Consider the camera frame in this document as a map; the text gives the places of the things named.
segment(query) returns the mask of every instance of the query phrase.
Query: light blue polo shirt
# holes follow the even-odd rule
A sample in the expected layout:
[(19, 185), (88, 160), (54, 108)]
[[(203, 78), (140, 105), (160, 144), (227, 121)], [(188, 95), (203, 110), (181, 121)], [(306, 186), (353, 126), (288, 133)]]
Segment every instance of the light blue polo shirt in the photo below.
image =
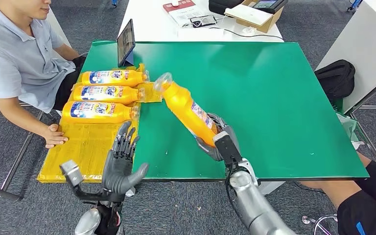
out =
[(47, 20), (33, 20), (34, 37), (14, 25), (0, 11), (0, 98), (19, 100), (49, 113), (71, 61), (52, 58), (52, 49), (63, 41)]

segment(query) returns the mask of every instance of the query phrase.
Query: black shorts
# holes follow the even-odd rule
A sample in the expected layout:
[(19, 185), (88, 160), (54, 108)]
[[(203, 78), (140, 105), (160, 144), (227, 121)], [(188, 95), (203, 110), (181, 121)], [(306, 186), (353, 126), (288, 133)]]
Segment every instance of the black shorts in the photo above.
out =
[(340, 235), (376, 235), (376, 163), (371, 162), (366, 169), (370, 178), (355, 181), (362, 190), (338, 208)]
[(67, 74), (64, 80), (61, 82), (57, 94), (55, 95), (55, 103), (52, 107), (53, 109), (59, 111), (63, 110), (64, 105), (67, 103), (70, 97), (71, 89), (73, 85), (77, 82), (78, 76), (81, 73), (81, 69), (83, 68), (85, 60), (85, 56), (80, 56), (72, 60), (72, 62), (75, 64), (75, 71)]

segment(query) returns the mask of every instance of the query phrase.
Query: robotic arm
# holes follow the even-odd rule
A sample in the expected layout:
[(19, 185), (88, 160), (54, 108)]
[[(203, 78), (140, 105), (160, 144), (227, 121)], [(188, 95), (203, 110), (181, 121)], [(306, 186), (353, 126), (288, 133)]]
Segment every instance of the robotic arm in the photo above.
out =
[(214, 136), (216, 148), (206, 145), (197, 138), (197, 143), (208, 155), (216, 161), (224, 161), (227, 172), (226, 189), (229, 195), (229, 185), (235, 190), (239, 212), (237, 215), (250, 231), (251, 235), (296, 235), (290, 230), (269, 202), (259, 191), (259, 184), (250, 162), (239, 152), (234, 131), (223, 119), (215, 114), (209, 114), (221, 132)]
[(102, 188), (98, 193), (83, 192), (83, 176), (72, 160), (60, 165), (74, 194), (82, 201), (96, 201), (95, 208), (85, 212), (75, 227), (75, 235), (124, 235), (121, 210), (125, 193), (146, 175), (149, 165), (144, 163), (132, 172), (133, 155), (139, 136), (131, 141), (135, 128), (129, 133), (131, 122), (125, 122), (117, 132), (103, 169)]

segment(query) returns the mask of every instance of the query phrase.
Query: transparent bottle cap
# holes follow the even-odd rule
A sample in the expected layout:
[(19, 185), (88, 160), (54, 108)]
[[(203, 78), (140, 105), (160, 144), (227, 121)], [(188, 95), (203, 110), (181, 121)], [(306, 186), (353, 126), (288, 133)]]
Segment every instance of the transparent bottle cap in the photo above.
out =
[(130, 109), (130, 118), (132, 120), (137, 120), (139, 118), (139, 116), (141, 115), (141, 111), (139, 109), (139, 106), (133, 106), (131, 109)]
[(145, 94), (145, 88), (139, 88), (138, 89), (138, 101), (144, 102), (146, 99), (146, 94)]
[(153, 89), (159, 92), (164, 92), (172, 81), (172, 74), (170, 72), (166, 72), (156, 79), (153, 84)]
[(149, 82), (150, 81), (150, 77), (149, 77), (149, 71), (148, 70), (145, 70), (142, 74), (142, 78), (143, 78), (143, 81), (144, 82)]

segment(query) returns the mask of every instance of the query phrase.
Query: cardboard box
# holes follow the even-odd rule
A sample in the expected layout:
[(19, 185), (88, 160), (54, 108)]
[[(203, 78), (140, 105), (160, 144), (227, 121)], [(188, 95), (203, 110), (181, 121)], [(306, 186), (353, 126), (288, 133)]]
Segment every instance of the cardboard box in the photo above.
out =
[[(257, 3), (257, 2), (259, 2), (259, 0), (245, 0), (241, 4), (249, 6), (253, 2)], [(276, 21), (278, 21), (278, 19), (280, 18), (280, 15), (282, 14), (283, 8), (284, 8), (284, 6), (280, 10), (278, 10), (275, 14), (273, 14), (273, 16), (270, 17), (269, 20), (267, 20), (262, 25), (258, 25), (258, 24), (240, 19), (238, 17), (232, 16), (232, 15), (227, 14), (227, 13), (224, 13), (224, 14), (227, 15), (227, 16), (231, 16), (233, 18), (236, 18), (236, 22), (241, 24), (241, 25), (250, 26), (250, 27), (256, 28), (258, 31), (267, 33), (269, 31), (270, 27), (272, 27), (276, 23)]]

